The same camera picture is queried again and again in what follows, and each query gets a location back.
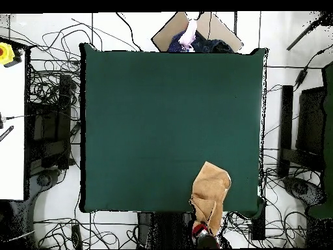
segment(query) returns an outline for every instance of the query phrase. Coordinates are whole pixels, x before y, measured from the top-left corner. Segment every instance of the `crumpled cloth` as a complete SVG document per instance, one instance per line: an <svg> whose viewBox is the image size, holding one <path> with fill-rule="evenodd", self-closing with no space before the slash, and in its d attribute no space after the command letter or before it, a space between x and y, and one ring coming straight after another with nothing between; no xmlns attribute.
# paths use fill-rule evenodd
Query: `crumpled cloth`
<svg viewBox="0 0 333 250"><path fill-rule="evenodd" d="M214 236L217 235L223 212L223 201L231 186L229 174L205 162L193 182L190 204L194 209L197 222L204 222Z"/></svg>
<svg viewBox="0 0 333 250"><path fill-rule="evenodd" d="M200 36L196 36L191 46L198 53L234 53L233 49L224 41L218 39L206 40Z"/></svg>

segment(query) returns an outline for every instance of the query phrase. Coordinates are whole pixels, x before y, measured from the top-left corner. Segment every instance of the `brown paper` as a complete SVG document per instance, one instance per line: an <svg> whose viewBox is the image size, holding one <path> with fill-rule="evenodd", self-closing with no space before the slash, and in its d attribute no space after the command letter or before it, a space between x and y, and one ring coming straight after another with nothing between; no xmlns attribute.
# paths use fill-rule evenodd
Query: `brown paper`
<svg viewBox="0 0 333 250"><path fill-rule="evenodd" d="M196 220L205 222L212 235L220 229L223 201L230 188L229 174L205 162L193 182L190 203L194 206Z"/></svg>

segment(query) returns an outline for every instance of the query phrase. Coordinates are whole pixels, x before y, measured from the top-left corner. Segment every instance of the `green mat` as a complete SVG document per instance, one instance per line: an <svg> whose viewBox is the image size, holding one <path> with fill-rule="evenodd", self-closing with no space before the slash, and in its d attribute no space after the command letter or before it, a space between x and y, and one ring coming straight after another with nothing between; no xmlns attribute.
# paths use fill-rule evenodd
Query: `green mat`
<svg viewBox="0 0 333 250"><path fill-rule="evenodd" d="M224 210L256 213L265 49L80 50L82 211L191 212L208 161L232 179Z"/></svg>

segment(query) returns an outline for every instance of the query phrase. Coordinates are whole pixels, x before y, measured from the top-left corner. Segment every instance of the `yellow object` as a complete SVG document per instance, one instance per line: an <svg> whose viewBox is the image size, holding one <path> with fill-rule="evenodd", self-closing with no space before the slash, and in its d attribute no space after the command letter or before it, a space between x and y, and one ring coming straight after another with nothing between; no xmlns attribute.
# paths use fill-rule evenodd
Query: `yellow object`
<svg viewBox="0 0 333 250"><path fill-rule="evenodd" d="M0 42L0 64L5 65L7 63L11 63L14 57L15 54L12 46L7 43Z"/></svg>

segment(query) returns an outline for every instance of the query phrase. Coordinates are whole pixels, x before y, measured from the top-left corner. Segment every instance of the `floor tile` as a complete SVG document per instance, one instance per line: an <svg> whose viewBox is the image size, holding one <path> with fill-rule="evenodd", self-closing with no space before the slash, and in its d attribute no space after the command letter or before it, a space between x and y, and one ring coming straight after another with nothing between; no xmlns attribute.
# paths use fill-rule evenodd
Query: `floor tile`
<svg viewBox="0 0 333 250"><path fill-rule="evenodd" d="M216 13L217 17L219 20L227 26L227 28L231 31L234 32L234 12L217 12Z"/></svg>
<svg viewBox="0 0 333 250"><path fill-rule="evenodd" d="M125 12L119 13L131 26L134 42L143 51L158 51L151 38L157 33L175 12ZM138 47L132 43L131 31L129 27L116 15L115 12L99 12L94 14L94 27L113 35L124 42L117 40L100 31L96 32L103 40L103 51L126 50L138 51ZM101 49L98 36L94 34L94 44L97 49Z"/></svg>
<svg viewBox="0 0 333 250"><path fill-rule="evenodd" d="M244 46L238 53L249 54L258 48L260 12L237 13L237 36Z"/></svg>
<svg viewBox="0 0 333 250"><path fill-rule="evenodd" d="M287 47L317 18L314 12L261 12L260 47L273 53L268 65L305 66L319 50L333 44L332 28L319 26L290 51ZM332 48L313 59L311 67L324 67L332 60Z"/></svg>
<svg viewBox="0 0 333 250"><path fill-rule="evenodd" d="M76 25L78 23L74 22L72 18L91 25L91 14L16 14L15 21L11 22L10 28L11 34L15 38L26 39L29 38L31 42L35 44L45 46L51 46L54 39L57 37L58 32L72 25ZM80 55L79 52L79 43L80 42L89 42L91 39L91 30L84 26L73 26L68 29L63 30L62 34L59 37L63 37L70 32L82 29L87 32L87 35L83 31L78 31L71 36L65 37L62 40L57 40L52 47L57 49L65 49L68 48L73 53L72 57L78 57ZM29 45L28 42L24 42L22 40L15 39L18 42ZM65 55L62 51L53 50L53 55L58 59L67 59L69 56ZM31 50L31 58L32 59L49 59L50 55L48 55L45 51L42 52L37 48L33 48Z"/></svg>
<svg viewBox="0 0 333 250"><path fill-rule="evenodd" d="M0 36L8 37L8 15L0 14Z"/></svg>

